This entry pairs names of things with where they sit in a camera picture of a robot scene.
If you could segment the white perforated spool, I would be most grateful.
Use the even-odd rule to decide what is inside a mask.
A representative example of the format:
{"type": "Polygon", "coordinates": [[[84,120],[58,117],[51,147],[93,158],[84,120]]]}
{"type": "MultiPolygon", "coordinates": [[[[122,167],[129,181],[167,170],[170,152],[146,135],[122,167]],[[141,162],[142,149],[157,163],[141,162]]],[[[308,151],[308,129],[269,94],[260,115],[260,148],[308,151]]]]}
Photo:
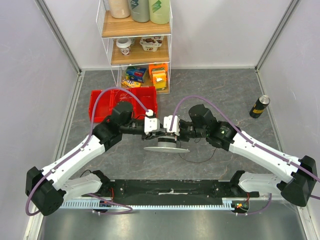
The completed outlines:
{"type": "Polygon", "coordinates": [[[157,146],[147,146],[143,149],[151,152],[160,152],[160,153],[189,153],[189,149],[177,147],[177,136],[161,136],[157,140],[157,146]]]}

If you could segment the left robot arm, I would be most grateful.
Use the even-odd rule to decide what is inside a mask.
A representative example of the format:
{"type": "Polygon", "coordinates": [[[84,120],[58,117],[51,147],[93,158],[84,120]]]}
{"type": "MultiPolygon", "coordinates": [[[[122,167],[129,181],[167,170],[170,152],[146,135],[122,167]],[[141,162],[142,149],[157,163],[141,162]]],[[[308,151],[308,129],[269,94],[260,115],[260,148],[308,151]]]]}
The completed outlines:
{"type": "Polygon", "coordinates": [[[92,127],[89,135],[66,155],[42,169],[34,166],[27,171],[26,214],[49,216],[70,199],[94,193],[99,197],[106,196],[110,191],[109,179],[101,171],[76,179],[71,176],[119,143],[124,134],[147,138],[159,132],[160,127],[160,120],[151,109],[140,119],[134,117],[130,102],[118,102],[111,114],[92,127]]]}

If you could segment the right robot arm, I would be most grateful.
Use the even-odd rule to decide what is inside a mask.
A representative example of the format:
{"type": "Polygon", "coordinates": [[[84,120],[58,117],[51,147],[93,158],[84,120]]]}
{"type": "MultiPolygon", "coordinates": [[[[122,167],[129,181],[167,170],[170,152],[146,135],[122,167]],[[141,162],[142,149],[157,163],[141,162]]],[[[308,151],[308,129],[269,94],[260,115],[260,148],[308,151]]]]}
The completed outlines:
{"type": "Polygon", "coordinates": [[[270,172],[237,171],[236,180],[229,184],[233,196],[259,192],[280,195],[299,207],[307,205],[318,177],[316,161],[312,157],[299,158],[276,150],[240,130],[230,120],[216,120],[203,104],[193,106],[188,114],[190,122],[175,116],[168,129],[187,140],[205,138],[213,147],[245,157],[270,172]]]}

